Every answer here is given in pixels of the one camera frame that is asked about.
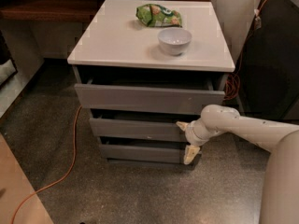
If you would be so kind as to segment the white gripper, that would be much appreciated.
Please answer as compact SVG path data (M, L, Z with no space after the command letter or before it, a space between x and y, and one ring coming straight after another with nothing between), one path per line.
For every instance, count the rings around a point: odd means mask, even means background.
M185 147L183 159L184 164L188 165L199 153L200 146L202 146L210 139L211 133L201 120L194 120L191 123L177 121L176 124L182 131L186 130L185 136L187 141L190 143L190 145L187 145Z

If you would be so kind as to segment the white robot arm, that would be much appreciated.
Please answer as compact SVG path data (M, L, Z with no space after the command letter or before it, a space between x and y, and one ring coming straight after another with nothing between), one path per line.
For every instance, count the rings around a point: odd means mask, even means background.
M259 224L299 224L299 126L244 117L231 107L208 105L200 118L179 121L189 144L189 164L210 138L232 133L270 153L267 163Z

